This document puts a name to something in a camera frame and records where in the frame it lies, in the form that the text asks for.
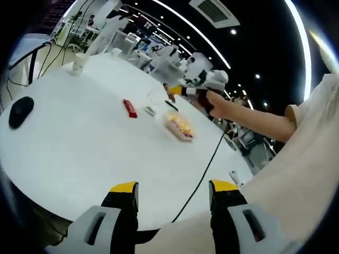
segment person's arm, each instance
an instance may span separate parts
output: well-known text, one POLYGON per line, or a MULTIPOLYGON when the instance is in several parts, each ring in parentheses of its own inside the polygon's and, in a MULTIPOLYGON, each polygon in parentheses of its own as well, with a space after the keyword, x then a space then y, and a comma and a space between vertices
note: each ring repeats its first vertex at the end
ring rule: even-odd
POLYGON ((287 142, 297 129, 291 117, 251 110, 208 91, 207 99, 215 107, 210 115, 228 119, 272 139, 287 142))

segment black ceiling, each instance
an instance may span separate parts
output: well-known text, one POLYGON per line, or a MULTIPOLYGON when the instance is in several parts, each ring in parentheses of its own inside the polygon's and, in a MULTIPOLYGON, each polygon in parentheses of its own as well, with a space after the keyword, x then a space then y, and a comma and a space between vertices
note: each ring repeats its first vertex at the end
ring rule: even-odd
MULTIPOLYGON (((236 16, 240 26, 216 29, 189 5, 190 0, 161 0, 193 23, 217 47, 228 61, 228 69, 212 48, 190 26, 152 0, 125 0, 125 4, 147 13, 161 29, 172 37, 190 36, 189 42, 207 57, 218 69, 225 70, 230 77, 227 90, 240 93, 242 85, 254 108, 283 114, 290 103, 300 103, 304 97, 305 61, 300 35, 294 18, 284 0, 221 0, 236 16)), ((313 86, 326 72, 317 45, 309 37, 313 60, 313 86)), ((191 52, 195 50, 181 41, 191 52)))

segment red snack bar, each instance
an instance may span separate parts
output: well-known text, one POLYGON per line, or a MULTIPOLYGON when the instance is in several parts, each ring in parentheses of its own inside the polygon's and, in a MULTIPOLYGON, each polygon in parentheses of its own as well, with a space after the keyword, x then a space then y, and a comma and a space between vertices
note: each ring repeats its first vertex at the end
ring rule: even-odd
POLYGON ((126 109, 128 111, 129 117, 130 118, 137 118, 138 115, 137 115, 137 112, 135 111, 132 103, 129 100, 127 100, 127 99, 124 99, 123 103, 124 103, 124 105, 125 105, 125 107, 126 107, 126 109))

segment white sleeve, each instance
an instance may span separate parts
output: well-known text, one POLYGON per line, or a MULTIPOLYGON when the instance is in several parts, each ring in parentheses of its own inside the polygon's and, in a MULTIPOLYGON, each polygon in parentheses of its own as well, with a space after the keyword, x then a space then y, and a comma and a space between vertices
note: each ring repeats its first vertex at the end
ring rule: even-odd
POLYGON ((326 74, 306 101, 299 106, 289 105, 286 108, 285 116, 294 121, 298 127, 305 117, 329 102, 331 95, 338 88, 338 85, 339 77, 337 75, 326 74))

